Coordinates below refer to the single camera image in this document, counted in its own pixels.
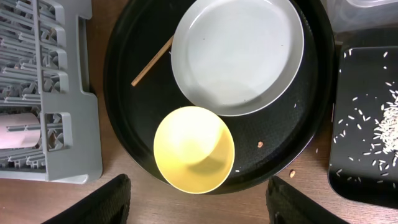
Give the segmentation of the wooden chopstick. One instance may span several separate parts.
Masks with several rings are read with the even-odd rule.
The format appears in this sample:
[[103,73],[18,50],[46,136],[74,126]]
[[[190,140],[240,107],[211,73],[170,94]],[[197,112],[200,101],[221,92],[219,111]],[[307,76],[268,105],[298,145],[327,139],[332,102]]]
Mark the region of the wooden chopstick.
[[131,82],[132,86],[136,86],[146,73],[157,63],[157,61],[163,56],[164,53],[172,46],[174,35],[162,46],[162,48],[154,55],[150,62],[141,70],[135,79]]

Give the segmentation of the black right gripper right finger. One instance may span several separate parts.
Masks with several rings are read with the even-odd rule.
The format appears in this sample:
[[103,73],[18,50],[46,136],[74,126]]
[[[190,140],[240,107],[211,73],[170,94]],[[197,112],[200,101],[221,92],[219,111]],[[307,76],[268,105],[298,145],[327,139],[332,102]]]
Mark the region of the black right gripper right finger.
[[266,205],[270,224],[347,223],[278,176],[268,181]]

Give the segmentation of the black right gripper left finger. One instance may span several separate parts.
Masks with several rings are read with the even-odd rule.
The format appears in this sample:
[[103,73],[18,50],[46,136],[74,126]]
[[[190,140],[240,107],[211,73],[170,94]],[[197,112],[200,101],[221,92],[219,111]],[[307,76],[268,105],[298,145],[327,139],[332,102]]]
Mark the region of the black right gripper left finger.
[[126,224],[130,200],[131,180],[120,174],[46,223]]

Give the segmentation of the pink cup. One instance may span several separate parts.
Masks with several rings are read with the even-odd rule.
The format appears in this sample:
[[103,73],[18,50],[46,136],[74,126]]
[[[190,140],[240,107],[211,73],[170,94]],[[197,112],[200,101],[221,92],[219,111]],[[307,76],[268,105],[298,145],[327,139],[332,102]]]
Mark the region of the pink cup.
[[27,128],[39,124],[38,118],[32,113],[2,114],[1,149],[34,147],[41,136],[40,128]]

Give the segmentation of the yellow bowl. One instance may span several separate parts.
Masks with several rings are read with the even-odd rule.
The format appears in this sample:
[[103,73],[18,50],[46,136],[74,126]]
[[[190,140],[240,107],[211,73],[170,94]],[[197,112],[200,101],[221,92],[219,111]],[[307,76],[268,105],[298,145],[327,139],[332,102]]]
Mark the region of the yellow bowl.
[[155,163],[164,179],[182,192],[206,194],[217,189],[230,175],[235,155],[225,122],[201,107],[172,111],[155,132]]

